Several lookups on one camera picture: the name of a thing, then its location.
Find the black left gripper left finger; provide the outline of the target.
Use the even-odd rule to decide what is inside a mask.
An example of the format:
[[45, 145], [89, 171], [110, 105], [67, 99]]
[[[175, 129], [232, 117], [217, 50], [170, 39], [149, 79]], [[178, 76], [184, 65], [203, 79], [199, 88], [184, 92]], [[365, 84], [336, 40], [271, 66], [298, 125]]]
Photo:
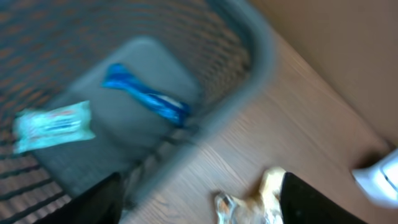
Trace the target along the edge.
[[34, 224], [118, 224], [123, 210], [123, 180], [115, 172]]

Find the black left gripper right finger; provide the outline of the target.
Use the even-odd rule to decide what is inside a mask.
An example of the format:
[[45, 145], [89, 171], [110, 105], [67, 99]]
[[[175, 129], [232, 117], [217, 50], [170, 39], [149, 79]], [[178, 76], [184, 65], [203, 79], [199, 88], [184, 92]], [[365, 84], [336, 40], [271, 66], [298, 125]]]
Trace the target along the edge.
[[366, 224], [291, 172], [280, 191], [284, 224]]

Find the brown nut snack bag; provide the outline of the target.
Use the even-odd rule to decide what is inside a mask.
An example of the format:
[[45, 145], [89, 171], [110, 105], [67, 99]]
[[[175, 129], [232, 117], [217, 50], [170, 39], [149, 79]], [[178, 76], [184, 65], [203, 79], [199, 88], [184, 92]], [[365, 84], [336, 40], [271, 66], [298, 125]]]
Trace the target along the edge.
[[258, 192], [245, 199], [216, 195], [218, 224], [283, 224], [280, 194], [285, 173], [281, 167], [265, 170]]

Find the teal tissue pack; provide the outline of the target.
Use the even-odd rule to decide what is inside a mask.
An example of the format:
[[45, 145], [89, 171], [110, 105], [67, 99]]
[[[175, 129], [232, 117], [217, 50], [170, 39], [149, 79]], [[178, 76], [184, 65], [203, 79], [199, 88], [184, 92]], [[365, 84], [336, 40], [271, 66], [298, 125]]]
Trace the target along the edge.
[[43, 149], [95, 138], [90, 128], [90, 102], [82, 101], [50, 111], [26, 109], [13, 124], [17, 138], [13, 153]]

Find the blue snack bar wrapper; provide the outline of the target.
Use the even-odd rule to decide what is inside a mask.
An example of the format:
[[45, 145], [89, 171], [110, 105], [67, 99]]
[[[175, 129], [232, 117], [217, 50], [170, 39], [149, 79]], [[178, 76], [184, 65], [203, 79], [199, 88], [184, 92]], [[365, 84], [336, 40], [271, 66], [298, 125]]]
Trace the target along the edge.
[[108, 67], [103, 87], [128, 92], [151, 111], [179, 127], [184, 126], [191, 113], [188, 104], [151, 89], [121, 63], [114, 63]]

